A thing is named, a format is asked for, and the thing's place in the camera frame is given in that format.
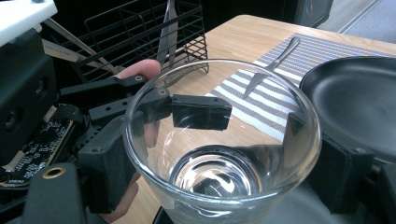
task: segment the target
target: white plastic part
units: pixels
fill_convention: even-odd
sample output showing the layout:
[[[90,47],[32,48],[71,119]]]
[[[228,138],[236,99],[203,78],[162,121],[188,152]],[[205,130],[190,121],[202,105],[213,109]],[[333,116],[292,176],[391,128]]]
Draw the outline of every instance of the white plastic part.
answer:
[[[0,2],[0,47],[58,12],[53,0]]]

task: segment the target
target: black frying pan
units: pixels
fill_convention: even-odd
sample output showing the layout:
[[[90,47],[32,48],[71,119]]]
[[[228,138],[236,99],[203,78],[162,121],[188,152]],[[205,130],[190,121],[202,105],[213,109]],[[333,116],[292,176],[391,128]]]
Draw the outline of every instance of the black frying pan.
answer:
[[[324,135],[344,148],[374,152],[382,169],[377,190],[396,223],[396,59],[329,61],[309,71],[300,89],[314,105]]]

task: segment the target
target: knife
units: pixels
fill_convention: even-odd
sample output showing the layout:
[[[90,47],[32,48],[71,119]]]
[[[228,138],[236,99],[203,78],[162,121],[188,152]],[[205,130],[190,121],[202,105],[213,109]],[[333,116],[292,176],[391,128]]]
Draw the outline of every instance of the knife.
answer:
[[[168,0],[166,5],[166,11],[163,22],[168,22],[177,17],[175,10],[175,0]],[[177,48],[177,21],[164,27],[161,31],[160,44],[158,46],[157,61],[161,65],[164,64],[166,55],[169,52],[169,67],[172,67],[175,63],[175,54]]]
[[[268,64],[265,69],[274,72],[276,67],[297,47],[300,43],[299,37],[293,37],[289,42],[288,46],[285,50],[270,64]],[[250,80],[247,85],[247,89],[245,90],[244,99],[246,99],[250,93],[256,89],[257,85],[259,85],[265,77],[269,75],[265,75],[263,73],[254,74],[253,78]]]

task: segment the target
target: metal ring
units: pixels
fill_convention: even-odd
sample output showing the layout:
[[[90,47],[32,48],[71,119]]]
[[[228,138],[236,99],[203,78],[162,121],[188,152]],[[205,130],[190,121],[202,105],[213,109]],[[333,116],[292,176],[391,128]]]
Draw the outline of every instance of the metal ring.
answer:
[[[66,171],[66,169],[64,169],[63,167],[54,167],[54,168],[46,171],[43,174],[43,178],[44,179],[53,179],[53,178],[56,178],[56,177],[62,175],[65,171]]]
[[[166,91],[165,91],[165,90],[159,90],[158,93],[159,93],[160,95],[165,95],[165,94],[166,94]]]

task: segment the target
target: circuit board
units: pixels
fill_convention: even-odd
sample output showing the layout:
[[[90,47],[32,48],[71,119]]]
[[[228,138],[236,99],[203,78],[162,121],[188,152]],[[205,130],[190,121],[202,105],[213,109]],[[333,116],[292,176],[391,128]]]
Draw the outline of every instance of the circuit board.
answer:
[[[0,168],[0,187],[29,185],[37,171],[50,165],[72,124],[71,119],[43,120],[14,160]]]

